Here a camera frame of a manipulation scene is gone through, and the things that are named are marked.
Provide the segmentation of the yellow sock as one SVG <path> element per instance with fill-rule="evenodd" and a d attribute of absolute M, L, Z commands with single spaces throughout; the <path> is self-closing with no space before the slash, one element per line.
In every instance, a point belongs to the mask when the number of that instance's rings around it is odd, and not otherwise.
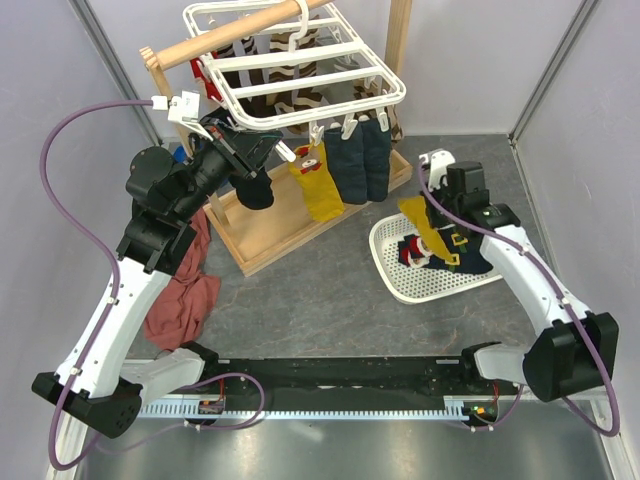
<path fill-rule="evenodd" d="M 423 196 L 401 198 L 397 201 L 397 206 L 400 212 L 416 228 L 421 242 L 428 252 L 446 262 L 454 260 L 454 256 L 449 252 L 444 240 L 430 224 L 426 200 Z"/>
<path fill-rule="evenodd" d="M 311 219 L 324 223 L 342 215 L 345 206 L 329 172 L 324 144 L 299 146 L 294 153 L 296 160 L 288 169 L 302 190 Z"/>

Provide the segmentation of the white plastic clip hanger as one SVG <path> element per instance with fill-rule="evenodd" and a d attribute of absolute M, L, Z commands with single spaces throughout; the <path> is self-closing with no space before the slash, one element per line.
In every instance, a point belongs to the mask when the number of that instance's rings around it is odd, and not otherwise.
<path fill-rule="evenodd" d="M 270 131 L 306 124 L 311 138 L 320 135 L 317 122 L 342 116 L 346 132 L 355 129 L 356 114 L 373 110 L 380 126 L 389 126 L 384 109 L 406 96 L 406 86 L 392 69 L 362 40 L 331 1 L 295 1 L 286 13 L 284 1 L 221 1 L 196 3 L 183 10 L 191 38 L 177 46 L 177 54 L 162 54 L 163 65 L 195 59 L 221 96 L 236 124 L 249 131 Z M 286 47 L 275 53 L 216 58 L 220 47 L 256 35 L 286 34 Z M 233 87 L 229 72 L 287 69 L 293 76 L 265 84 Z M 333 84 L 362 80 L 370 86 L 381 81 L 383 92 L 361 100 L 330 102 L 306 110 L 258 118 L 241 106 L 243 98 L 269 97 Z"/>

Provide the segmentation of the navy patterned sock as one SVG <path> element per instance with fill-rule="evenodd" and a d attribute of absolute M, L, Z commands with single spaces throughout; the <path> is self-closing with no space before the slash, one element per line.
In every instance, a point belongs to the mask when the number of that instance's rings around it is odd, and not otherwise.
<path fill-rule="evenodd" d="M 348 139 L 342 138 L 342 127 L 332 124 L 324 133 L 329 172 L 344 203 L 362 205 L 367 202 L 364 167 L 364 142 L 360 127 Z"/>

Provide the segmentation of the white plastic laundry basket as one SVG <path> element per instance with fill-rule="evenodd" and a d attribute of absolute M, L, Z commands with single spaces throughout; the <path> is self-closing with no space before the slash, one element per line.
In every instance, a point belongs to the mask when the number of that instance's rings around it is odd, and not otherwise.
<path fill-rule="evenodd" d="M 369 247 L 376 269 L 392 296 L 415 305 L 463 293 L 502 280 L 491 270 L 481 275 L 406 266 L 399 262 L 398 243 L 417 230 L 402 213 L 379 220 L 370 230 Z"/>

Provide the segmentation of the beige brown argyle sock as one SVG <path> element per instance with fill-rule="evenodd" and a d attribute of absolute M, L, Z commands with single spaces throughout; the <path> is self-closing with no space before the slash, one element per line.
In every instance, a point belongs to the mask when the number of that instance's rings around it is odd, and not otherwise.
<path fill-rule="evenodd" d="M 356 100 L 377 97 L 383 93 L 385 93 L 385 90 L 380 87 L 376 81 L 371 81 L 367 84 L 364 79 L 360 79 L 354 82 L 354 98 Z M 404 138 L 404 131 L 396 112 L 396 106 L 386 106 L 385 112 L 388 117 L 391 144 L 393 147 L 396 147 Z"/>

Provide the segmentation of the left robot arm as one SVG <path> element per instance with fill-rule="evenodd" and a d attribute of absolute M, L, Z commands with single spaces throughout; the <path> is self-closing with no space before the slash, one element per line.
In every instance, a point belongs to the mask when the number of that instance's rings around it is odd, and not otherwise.
<path fill-rule="evenodd" d="M 32 383 L 35 394 L 110 439 L 153 401 L 189 386 L 208 393 L 219 382 L 218 367 L 200 347 L 172 348 L 136 369 L 124 365 L 137 330 L 196 237 L 192 217 L 228 178 L 255 178 L 283 139 L 278 130 L 235 130 L 213 118 L 195 134 L 188 162 L 159 146 L 132 159 L 126 182 L 132 218 L 107 254 L 112 274 L 100 303 L 65 361 Z"/>

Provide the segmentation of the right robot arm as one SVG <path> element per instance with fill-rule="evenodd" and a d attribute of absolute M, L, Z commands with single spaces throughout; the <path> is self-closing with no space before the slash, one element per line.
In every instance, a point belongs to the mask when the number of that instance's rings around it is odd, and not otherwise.
<path fill-rule="evenodd" d="M 505 280 L 536 334 L 529 347 L 478 345 L 458 368 L 467 392 L 483 392 L 494 380 L 529 387 L 543 402 L 602 387 L 613 398 L 612 374 L 619 326 L 573 295 L 532 245 L 519 217 L 494 203 L 478 162 L 458 162 L 446 150 L 424 154 L 419 175 L 435 226 L 456 226 Z"/>

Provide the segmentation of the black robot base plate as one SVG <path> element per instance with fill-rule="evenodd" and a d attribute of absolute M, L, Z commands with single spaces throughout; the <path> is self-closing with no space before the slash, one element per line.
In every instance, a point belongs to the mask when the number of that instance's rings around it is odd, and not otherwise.
<path fill-rule="evenodd" d="M 461 356 L 230 359 L 209 362 L 202 378 L 240 373 L 181 393 L 222 395 L 229 410 L 266 412 L 436 410 L 446 397 L 514 395 L 510 382 L 480 378 Z"/>

